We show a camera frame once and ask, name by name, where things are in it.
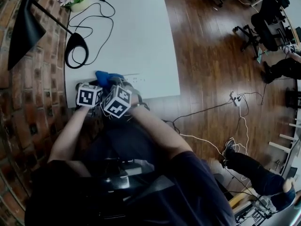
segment brick wall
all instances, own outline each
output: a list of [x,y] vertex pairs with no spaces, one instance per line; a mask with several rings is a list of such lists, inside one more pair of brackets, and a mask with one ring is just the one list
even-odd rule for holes
[[[0,225],[24,223],[30,174],[47,162],[69,114],[63,67],[66,32],[34,6],[31,10],[47,33],[7,71],[20,1],[0,0]],[[69,12],[57,0],[36,1],[67,24]]]

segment desk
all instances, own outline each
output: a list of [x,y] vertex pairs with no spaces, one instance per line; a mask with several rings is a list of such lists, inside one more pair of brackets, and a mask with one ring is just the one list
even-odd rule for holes
[[[95,71],[119,73],[138,89],[143,98],[175,96],[180,94],[173,37],[164,0],[106,0],[115,9],[114,27],[108,42],[96,61],[79,69],[65,65],[65,85],[68,107],[75,107],[75,86],[79,82],[95,80]],[[100,2],[102,13],[110,15],[112,8]],[[94,5],[71,21],[78,25],[85,17],[100,15]],[[85,39],[91,62],[108,36],[111,21],[99,17],[86,19],[81,26],[90,26],[94,33]],[[89,29],[77,32],[86,37]],[[83,61],[84,51],[76,48],[74,57]]]

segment sitting person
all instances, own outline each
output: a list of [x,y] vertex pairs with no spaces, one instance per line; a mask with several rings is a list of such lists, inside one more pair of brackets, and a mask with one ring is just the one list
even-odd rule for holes
[[277,64],[270,67],[267,62],[263,62],[265,73],[261,76],[265,83],[270,84],[273,80],[280,78],[282,75],[292,78],[301,79],[301,56],[285,49],[286,59],[280,60]]
[[226,143],[223,151],[224,166],[249,178],[256,193],[261,196],[270,196],[272,207],[274,206],[277,211],[284,210],[292,204],[299,207],[300,193],[296,197],[293,178],[284,179],[282,176],[266,170],[253,158],[236,153],[234,145],[233,139]]

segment lamp shade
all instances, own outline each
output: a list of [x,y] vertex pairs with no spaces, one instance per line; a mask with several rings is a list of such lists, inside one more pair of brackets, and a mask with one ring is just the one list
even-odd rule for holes
[[11,70],[46,32],[30,11],[32,1],[21,1],[10,40],[8,70]]

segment flower pot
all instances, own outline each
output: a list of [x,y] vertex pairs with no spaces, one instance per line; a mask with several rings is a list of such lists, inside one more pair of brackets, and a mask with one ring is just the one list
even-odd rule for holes
[[72,12],[77,13],[82,10],[85,10],[87,7],[90,6],[90,4],[91,4],[90,0],[83,0],[82,2],[70,6],[70,9]]

